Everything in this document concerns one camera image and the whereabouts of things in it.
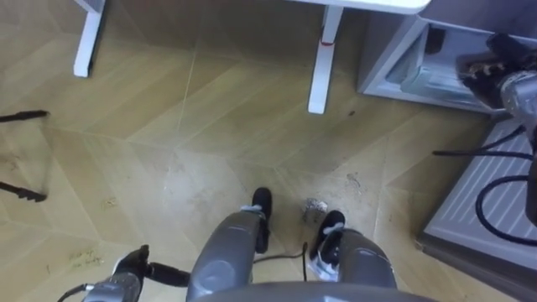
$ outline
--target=black cable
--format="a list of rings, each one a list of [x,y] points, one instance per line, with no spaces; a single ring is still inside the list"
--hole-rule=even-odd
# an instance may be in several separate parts
[[[531,154],[524,154],[520,152],[509,152],[509,151],[488,151],[491,148],[495,148],[503,143],[506,143],[513,138],[516,138],[520,134],[522,134],[525,131],[524,126],[519,126],[514,131],[512,131],[507,136],[500,138],[496,142],[486,144],[482,146],[481,148],[476,148],[473,150],[454,150],[454,151],[433,151],[433,155],[437,156],[498,156],[498,157],[508,157],[508,158],[516,158],[516,159],[527,159],[531,160],[533,162],[534,156]],[[481,224],[492,234],[494,234],[496,237],[502,238],[503,240],[518,243],[525,246],[530,247],[537,247],[537,240],[532,239],[526,239],[522,237],[515,237],[512,235],[509,235],[505,232],[502,232],[498,230],[495,226],[493,226],[485,217],[485,214],[483,212],[483,203],[485,201],[485,197],[487,194],[496,188],[497,186],[501,184],[506,184],[509,182],[515,182],[515,181],[525,181],[529,184],[529,176],[528,175],[516,175],[516,176],[505,176],[501,177],[497,180],[492,181],[488,185],[486,185],[484,188],[481,189],[479,194],[477,195],[476,199],[476,215],[477,219]]]
[[[63,302],[65,299],[71,297],[73,294],[78,294],[80,292],[86,291],[86,289],[88,289],[88,287],[90,286],[92,286],[92,284],[80,284],[72,289],[69,289],[58,299],[58,302]]]
[[[488,222],[488,220],[485,217],[485,214],[483,212],[483,202],[485,201],[485,197],[487,196],[487,194],[491,190],[493,190],[494,188],[496,188],[497,186],[499,186],[501,184],[506,184],[506,183],[515,182],[515,181],[528,182],[529,181],[529,176],[528,175],[505,176],[505,177],[499,178],[497,180],[494,180],[491,183],[489,183],[488,185],[486,185],[481,190],[481,192],[479,192],[479,195],[477,196],[477,200],[476,200],[476,215],[477,215],[477,219],[479,220],[479,222],[481,222],[481,224],[489,232],[491,232],[492,234],[496,235],[497,237],[500,237],[500,238],[502,238],[504,240],[507,240],[509,242],[518,243],[518,244],[522,244],[522,245],[530,246],[530,247],[537,247],[537,240],[526,239],[526,238],[522,238],[522,237],[515,237],[513,235],[509,235],[509,234],[507,234],[505,232],[502,232],[502,231],[498,230],[495,226],[493,226],[490,222]]]
[[[433,151],[433,155],[437,156],[495,156],[495,157],[507,157],[507,158],[516,158],[516,159],[527,159],[533,160],[534,157],[531,154],[525,154],[521,152],[510,152],[510,151]]]
[[[472,153],[487,151],[489,149],[496,148],[497,146],[502,145],[510,140],[513,140],[514,138],[517,138],[520,134],[523,134],[525,131],[526,131],[526,128],[521,125],[521,126],[518,126],[516,129],[514,129],[514,131],[512,131],[510,134],[504,136],[503,138],[500,138],[496,142],[486,144],[480,148],[475,148],[472,150],[452,150],[452,151],[435,151],[435,152],[443,152],[443,153],[449,153],[449,154],[472,154]]]
[[[302,257],[302,275],[304,276],[304,281],[308,281],[308,277],[306,275],[305,271],[305,255],[308,252],[308,242],[304,242],[302,244],[302,252],[296,254],[296,255],[289,255],[289,254],[280,254],[280,255],[273,255],[273,256],[267,256],[263,258],[258,258],[253,260],[253,264],[261,263],[268,260],[275,260],[275,259],[296,259]]]

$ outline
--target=tiled floor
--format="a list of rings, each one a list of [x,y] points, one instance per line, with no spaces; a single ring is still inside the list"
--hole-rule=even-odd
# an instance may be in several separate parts
[[[311,231],[309,197],[383,247],[402,290],[442,301],[508,300],[419,252],[413,235],[477,143],[486,118],[355,92],[366,13],[346,12],[330,101],[306,112],[322,7],[279,0],[108,1],[91,79],[71,74],[83,14],[65,0],[0,0],[0,113],[52,116],[0,128],[2,301],[53,301],[105,278],[141,243],[191,269],[220,220],[260,185],[274,192],[269,253]],[[254,281],[300,279],[300,262]],[[147,282],[142,301],[180,300]]]

